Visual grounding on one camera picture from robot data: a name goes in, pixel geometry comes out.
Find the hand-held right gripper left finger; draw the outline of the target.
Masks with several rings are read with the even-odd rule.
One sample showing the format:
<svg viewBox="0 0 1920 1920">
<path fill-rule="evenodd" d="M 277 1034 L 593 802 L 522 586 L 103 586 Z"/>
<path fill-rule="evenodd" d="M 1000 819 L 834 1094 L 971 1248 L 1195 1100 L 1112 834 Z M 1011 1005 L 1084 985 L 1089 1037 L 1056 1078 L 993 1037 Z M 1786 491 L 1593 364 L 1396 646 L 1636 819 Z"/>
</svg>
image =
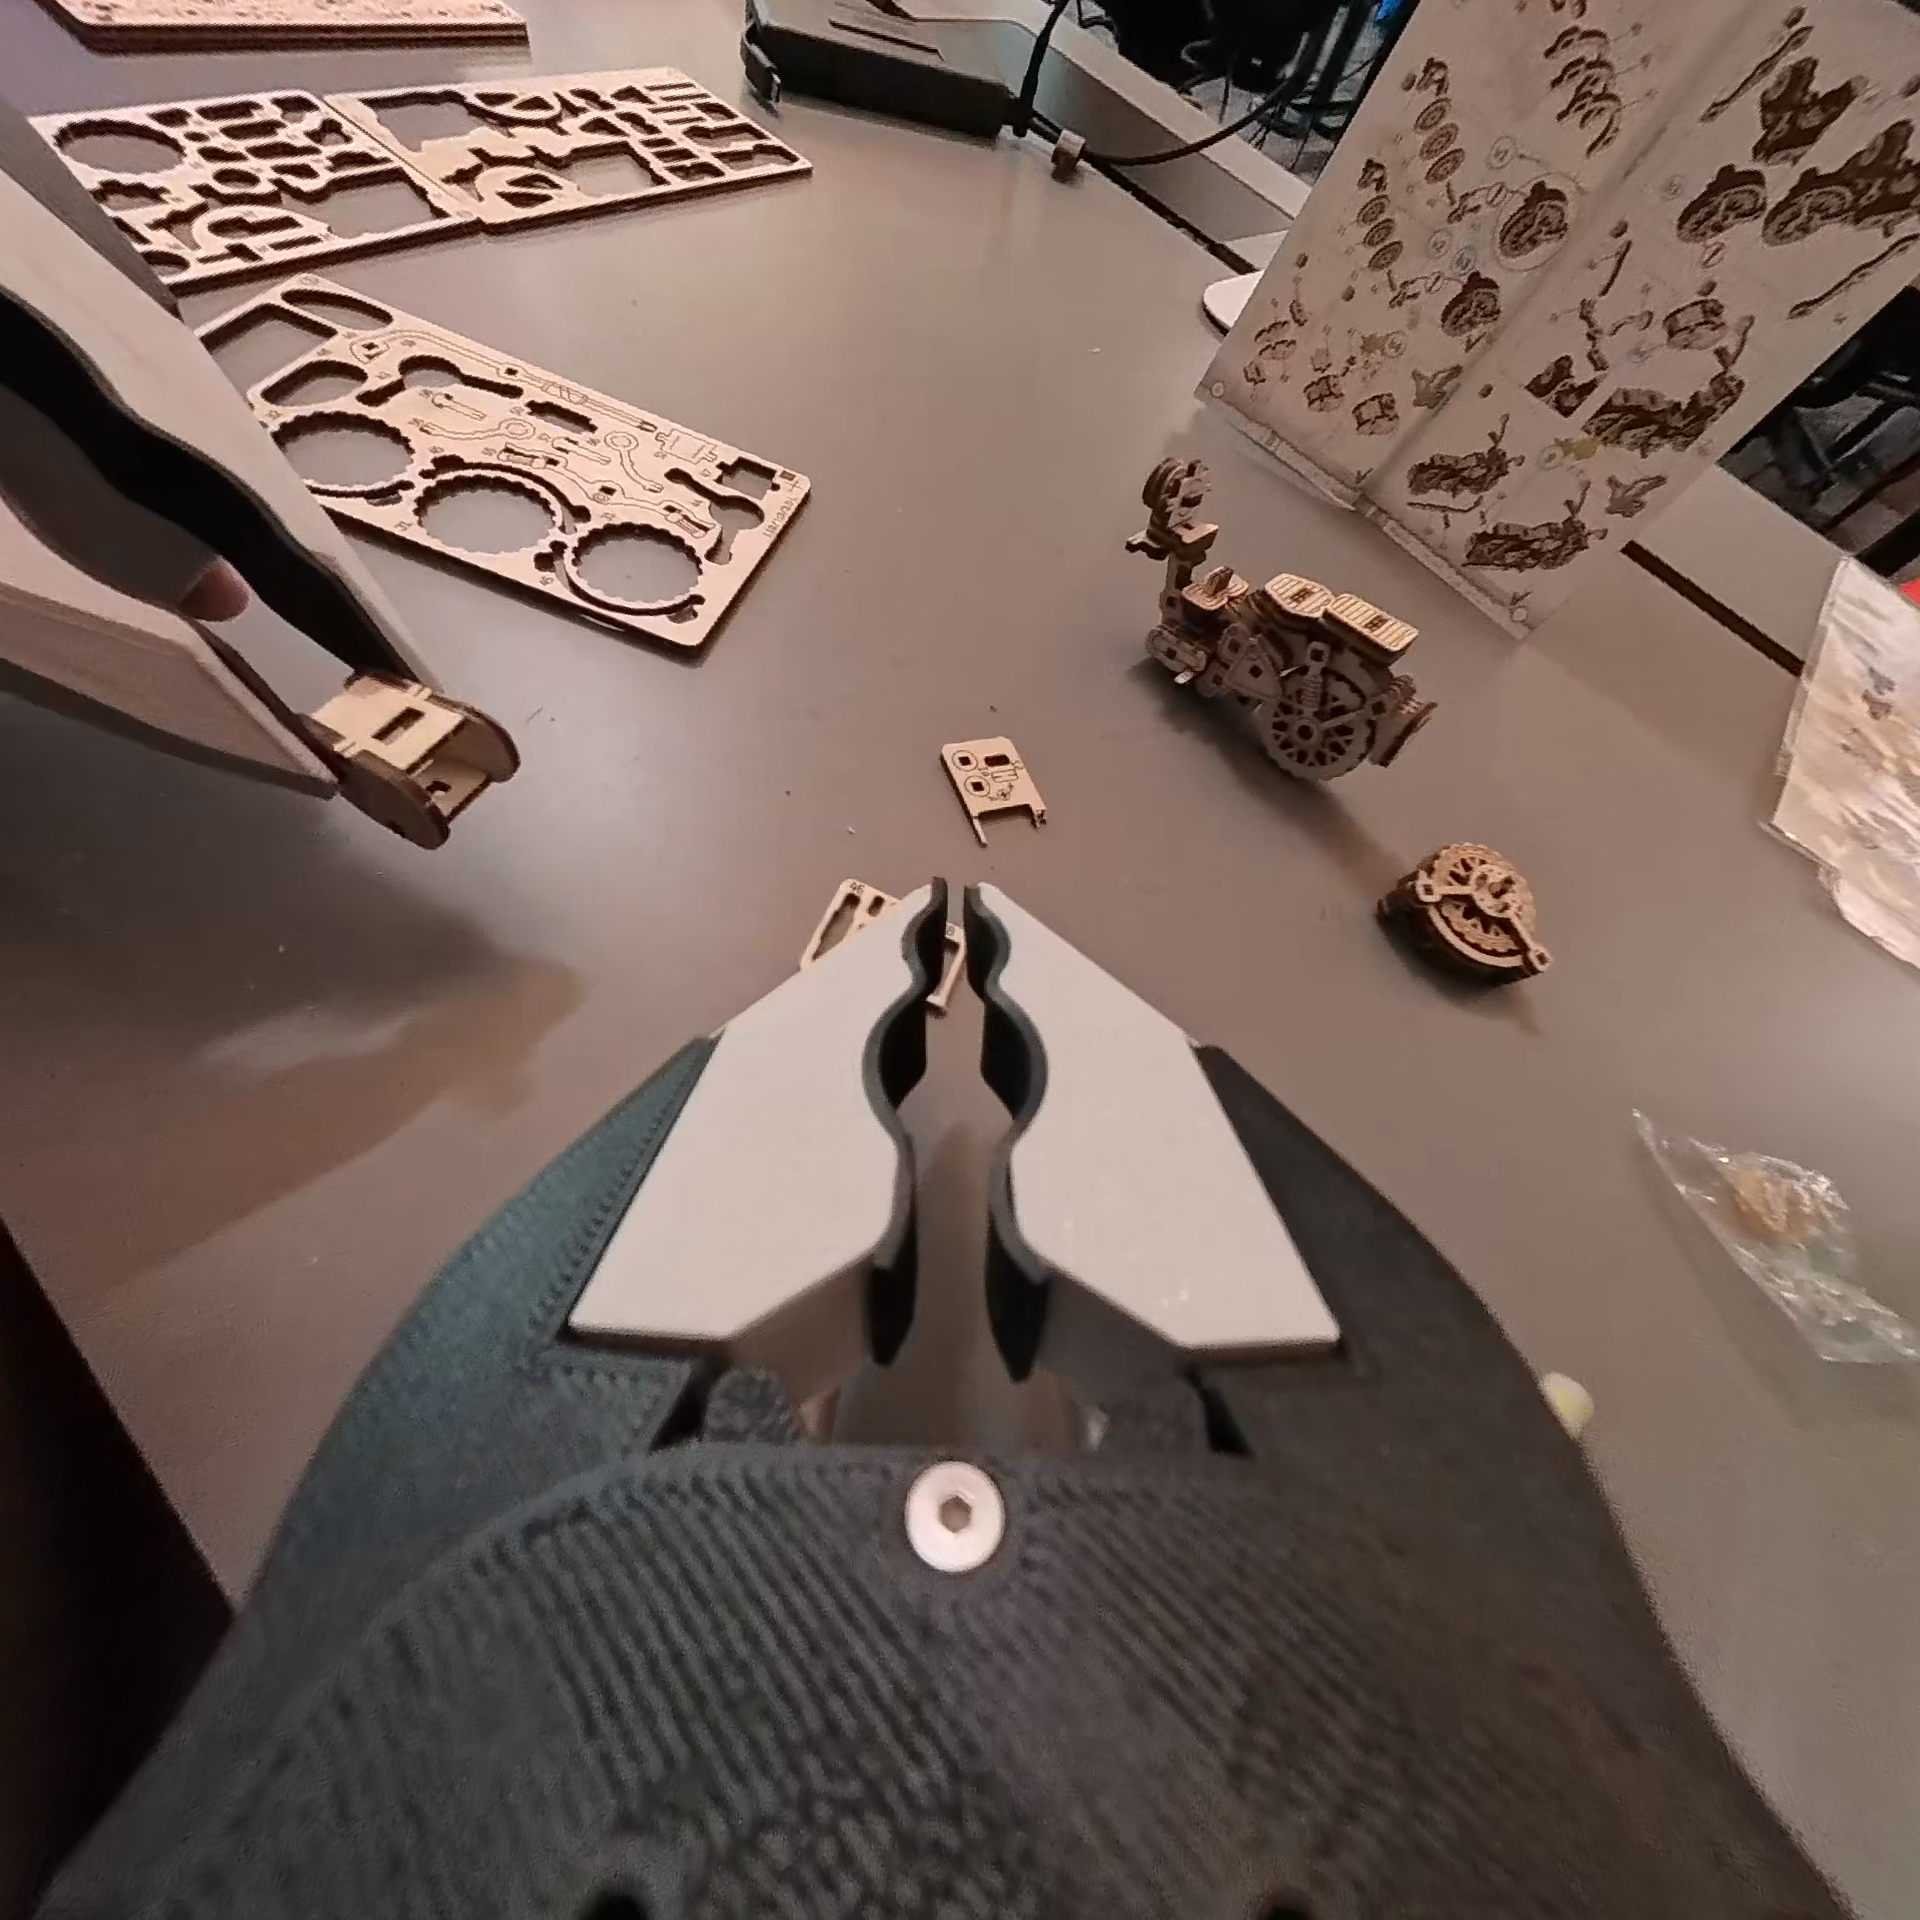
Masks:
<svg viewBox="0 0 1920 1920">
<path fill-rule="evenodd" d="M 805 1428 L 897 1361 L 919 1292 L 903 1105 L 946 923 L 930 880 L 709 1037 L 569 1309 L 573 1346 L 770 1376 Z"/>
</svg>

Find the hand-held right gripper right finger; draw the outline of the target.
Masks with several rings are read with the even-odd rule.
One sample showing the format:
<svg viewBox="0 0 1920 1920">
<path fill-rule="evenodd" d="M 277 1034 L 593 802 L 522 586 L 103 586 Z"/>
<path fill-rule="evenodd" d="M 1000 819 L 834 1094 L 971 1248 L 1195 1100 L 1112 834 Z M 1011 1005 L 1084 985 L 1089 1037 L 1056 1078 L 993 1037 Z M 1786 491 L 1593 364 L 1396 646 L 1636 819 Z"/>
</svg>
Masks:
<svg viewBox="0 0 1920 1920">
<path fill-rule="evenodd" d="M 983 1264 L 1004 1372 L 1053 1381 L 1087 1445 L 1247 1445 L 1217 1376 L 1336 1357 L 1341 1333 L 1202 1049 L 993 882 L 965 933 L 1005 1113 Z"/>
</svg>

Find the slotted wooden piece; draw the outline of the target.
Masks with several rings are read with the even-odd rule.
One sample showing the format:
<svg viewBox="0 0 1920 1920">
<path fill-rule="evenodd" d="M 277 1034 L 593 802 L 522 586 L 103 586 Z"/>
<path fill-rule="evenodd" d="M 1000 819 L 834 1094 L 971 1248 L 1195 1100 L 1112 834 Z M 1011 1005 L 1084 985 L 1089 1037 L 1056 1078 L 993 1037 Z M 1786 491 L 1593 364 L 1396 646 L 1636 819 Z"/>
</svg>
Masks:
<svg viewBox="0 0 1920 1920">
<path fill-rule="evenodd" d="M 817 922 L 801 952 L 801 971 L 817 968 L 834 949 L 852 942 L 859 933 L 898 912 L 900 899 L 864 880 L 841 880 L 828 910 Z M 955 922 L 945 925 L 945 961 L 936 985 L 925 995 L 933 1016 L 946 1018 L 967 968 L 967 936 Z"/>
</svg>

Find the small assembled wooden part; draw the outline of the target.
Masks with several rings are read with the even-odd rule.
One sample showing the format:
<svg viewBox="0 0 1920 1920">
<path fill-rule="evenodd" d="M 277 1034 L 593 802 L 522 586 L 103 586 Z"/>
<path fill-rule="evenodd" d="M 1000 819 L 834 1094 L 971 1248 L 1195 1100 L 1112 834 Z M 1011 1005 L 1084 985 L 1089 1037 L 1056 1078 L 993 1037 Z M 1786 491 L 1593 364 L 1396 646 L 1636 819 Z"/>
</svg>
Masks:
<svg viewBox="0 0 1920 1920">
<path fill-rule="evenodd" d="M 492 716 L 386 674 L 353 676 L 303 726 L 351 805 L 427 850 L 444 848 L 468 805 L 522 768 Z"/>
</svg>

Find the grey desk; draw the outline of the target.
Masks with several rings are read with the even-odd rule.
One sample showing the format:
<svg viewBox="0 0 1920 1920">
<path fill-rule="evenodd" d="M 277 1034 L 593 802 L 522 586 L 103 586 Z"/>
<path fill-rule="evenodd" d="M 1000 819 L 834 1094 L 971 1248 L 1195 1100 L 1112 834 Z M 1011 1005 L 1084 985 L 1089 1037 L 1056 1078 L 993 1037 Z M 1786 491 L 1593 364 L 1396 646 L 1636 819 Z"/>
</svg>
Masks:
<svg viewBox="0 0 1920 1920">
<path fill-rule="evenodd" d="M 419 1286 L 829 889 L 1008 889 L 1381 1188 L 1533 1370 L 1743 1763 L 1861 1915 L 1916 1915 L 1916 1370 L 1813 1355 L 1632 1113 L 1821 1171 L 1916 1321 L 1916 974 L 1764 829 L 1789 676 L 1604 558 L 1508 641 L 1195 404 L 1217 264 L 1107 180 L 803 104 L 810 180 L 365 257 L 338 278 L 803 472 L 669 656 L 354 539 L 519 778 L 423 852 L 4 702 L 4 1220 L 237 1596 Z M 1432 722 L 1288 778 L 1145 654 L 1167 458 L 1209 563 L 1407 620 Z M 939 748 L 1044 805 L 980 848 Z M 1376 922 L 1428 852 L 1528 877 L 1553 968 Z"/>
</svg>

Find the punched-out wooden puzzle sheet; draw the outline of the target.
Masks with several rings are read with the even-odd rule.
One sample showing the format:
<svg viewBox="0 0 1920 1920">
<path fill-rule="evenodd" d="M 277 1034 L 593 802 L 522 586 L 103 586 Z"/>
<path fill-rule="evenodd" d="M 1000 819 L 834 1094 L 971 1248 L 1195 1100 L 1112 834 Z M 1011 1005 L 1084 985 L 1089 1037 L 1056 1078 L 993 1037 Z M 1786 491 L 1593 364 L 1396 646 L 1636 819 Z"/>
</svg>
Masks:
<svg viewBox="0 0 1920 1920">
<path fill-rule="evenodd" d="M 177 294 L 481 227 L 471 204 L 303 89 L 49 112 L 32 125 Z"/>
<path fill-rule="evenodd" d="M 329 93 L 327 107 L 495 230 L 810 179 L 810 161 L 675 66 Z"/>
</svg>

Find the wooden sheet with gear cutouts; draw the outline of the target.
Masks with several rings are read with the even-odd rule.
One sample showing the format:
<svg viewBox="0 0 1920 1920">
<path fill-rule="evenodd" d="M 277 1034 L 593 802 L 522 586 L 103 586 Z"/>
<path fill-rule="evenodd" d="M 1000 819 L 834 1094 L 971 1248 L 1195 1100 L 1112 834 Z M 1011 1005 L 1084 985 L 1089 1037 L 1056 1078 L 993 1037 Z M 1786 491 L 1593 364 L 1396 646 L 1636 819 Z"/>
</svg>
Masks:
<svg viewBox="0 0 1920 1920">
<path fill-rule="evenodd" d="M 192 323 L 341 526 L 701 651 L 810 502 L 803 472 L 300 275 Z"/>
</svg>

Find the wooden gear assembly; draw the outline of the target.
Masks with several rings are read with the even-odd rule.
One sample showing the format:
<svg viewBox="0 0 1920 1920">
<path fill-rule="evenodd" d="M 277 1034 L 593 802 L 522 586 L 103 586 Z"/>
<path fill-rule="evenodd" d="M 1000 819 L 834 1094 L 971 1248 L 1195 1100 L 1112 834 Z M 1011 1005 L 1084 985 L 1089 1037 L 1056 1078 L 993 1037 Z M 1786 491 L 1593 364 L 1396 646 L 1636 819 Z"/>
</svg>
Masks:
<svg viewBox="0 0 1920 1920">
<path fill-rule="evenodd" d="M 1488 845 L 1428 852 L 1379 899 L 1376 922 L 1428 970 L 1474 988 L 1516 985 L 1553 968 L 1530 880 Z"/>
</svg>

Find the flat wooden piece with holes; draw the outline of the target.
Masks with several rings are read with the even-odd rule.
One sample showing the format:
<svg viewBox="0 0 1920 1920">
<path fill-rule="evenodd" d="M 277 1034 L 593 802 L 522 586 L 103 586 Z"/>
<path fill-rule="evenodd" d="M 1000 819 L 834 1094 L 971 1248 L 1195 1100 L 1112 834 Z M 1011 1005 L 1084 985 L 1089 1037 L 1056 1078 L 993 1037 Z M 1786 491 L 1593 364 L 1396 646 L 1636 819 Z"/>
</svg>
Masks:
<svg viewBox="0 0 1920 1920">
<path fill-rule="evenodd" d="M 980 848 L 989 845 L 988 820 L 1001 817 L 1016 813 L 1035 829 L 1044 827 L 1044 797 L 1013 739 L 949 741 L 939 748 L 939 758 Z"/>
</svg>

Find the wooden motorcycle model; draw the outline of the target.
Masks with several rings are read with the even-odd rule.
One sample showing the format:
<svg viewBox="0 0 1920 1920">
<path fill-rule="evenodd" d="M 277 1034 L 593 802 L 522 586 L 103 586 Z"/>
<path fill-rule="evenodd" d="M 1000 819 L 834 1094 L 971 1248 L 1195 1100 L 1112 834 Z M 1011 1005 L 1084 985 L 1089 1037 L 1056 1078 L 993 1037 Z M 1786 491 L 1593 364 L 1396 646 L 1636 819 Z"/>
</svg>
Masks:
<svg viewBox="0 0 1920 1920">
<path fill-rule="evenodd" d="M 1288 778 L 1323 785 L 1391 766 L 1435 710 L 1403 674 L 1417 628 L 1301 574 L 1251 584 L 1213 568 L 1207 493 L 1195 460 L 1167 458 L 1144 481 L 1145 526 L 1127 550 L 1163 565 L 1145 654 L 1177 686 L 1244 709 Z"/>
</svg>

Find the small clear plastic bag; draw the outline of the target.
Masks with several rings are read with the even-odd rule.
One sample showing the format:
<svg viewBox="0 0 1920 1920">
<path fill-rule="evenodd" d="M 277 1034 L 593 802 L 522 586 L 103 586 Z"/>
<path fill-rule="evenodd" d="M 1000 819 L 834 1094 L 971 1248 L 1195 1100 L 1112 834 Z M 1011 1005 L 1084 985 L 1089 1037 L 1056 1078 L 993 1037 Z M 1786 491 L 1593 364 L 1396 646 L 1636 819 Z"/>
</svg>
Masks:
<svg viewBox="0 0 1920 1920">
<path fill-rule="evenodd" d="M 1916 1331 L 1859 1281 L 1852 1210 L 1821 1172 L 1675 1134 L 1644 1110 L 1658 1171 L 1768 1300 L 1828 1363 L 1916 1363 Z"/>
</svg>

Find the black power adapter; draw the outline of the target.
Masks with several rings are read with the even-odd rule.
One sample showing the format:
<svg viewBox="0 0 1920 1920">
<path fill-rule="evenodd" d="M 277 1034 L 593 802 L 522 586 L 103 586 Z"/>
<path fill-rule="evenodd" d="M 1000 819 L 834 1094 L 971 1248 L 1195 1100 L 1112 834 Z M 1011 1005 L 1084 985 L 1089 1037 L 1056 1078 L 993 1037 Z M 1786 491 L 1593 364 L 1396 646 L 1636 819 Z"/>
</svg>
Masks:
<svg viewBox="0 0 1920 1920">
<path fill-rule="evenodd" d="M 787 96 L 970 138 L 1021 131 L 1044 37 L 1004 16 L 913 16 L 898 4 L 748 2 L 740 61 L 752 96 Z"/>
</svg>

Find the clear bag with papers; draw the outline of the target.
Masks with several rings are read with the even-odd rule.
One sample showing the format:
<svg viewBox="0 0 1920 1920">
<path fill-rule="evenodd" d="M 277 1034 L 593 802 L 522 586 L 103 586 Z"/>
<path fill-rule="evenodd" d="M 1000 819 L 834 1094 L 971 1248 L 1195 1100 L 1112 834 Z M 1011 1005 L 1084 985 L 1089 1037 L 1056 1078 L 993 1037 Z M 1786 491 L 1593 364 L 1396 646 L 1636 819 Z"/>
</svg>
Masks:
<svg viewBox="0 0 1920 1920">
<path fill-rule="evenodd" d="M 1837 912 L 1917 964 L 1917 609 L 1843 558 L 1816 621 L 1768 827 L 1813 859 Z"/>
</svg>

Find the printed instruction sheet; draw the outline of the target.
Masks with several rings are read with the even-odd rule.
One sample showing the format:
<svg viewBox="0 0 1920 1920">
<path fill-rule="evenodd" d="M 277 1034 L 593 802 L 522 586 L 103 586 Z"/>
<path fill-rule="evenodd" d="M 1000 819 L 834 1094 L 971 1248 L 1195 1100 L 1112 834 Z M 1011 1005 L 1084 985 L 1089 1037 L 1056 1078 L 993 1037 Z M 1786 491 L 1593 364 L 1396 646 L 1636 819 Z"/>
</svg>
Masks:
<svg viewBox="0 0 1920 1920">
<path fill-rule="evenodd" d="M 1419 4 L 1202 381 L 1514 633 L 1916 277 L 1896 2 Z"/>
</svg>

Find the silver monitor stand base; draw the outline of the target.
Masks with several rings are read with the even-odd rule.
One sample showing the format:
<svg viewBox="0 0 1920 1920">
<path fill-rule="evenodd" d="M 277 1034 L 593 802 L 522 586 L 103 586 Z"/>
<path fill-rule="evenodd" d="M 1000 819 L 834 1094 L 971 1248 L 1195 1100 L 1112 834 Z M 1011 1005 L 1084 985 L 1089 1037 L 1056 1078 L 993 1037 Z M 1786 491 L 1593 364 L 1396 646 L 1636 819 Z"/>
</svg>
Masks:
<svg viewBox="0 0 1920 1920">
<path fill-rule="evenodd" d="M 1103 174 L 1220 266 L 1202 310 L 1226 334 L 1385 72 L 1412 4 L 961 4 L 1033 69 L 1035 138 L 1087 142 Z"/>
</svg>

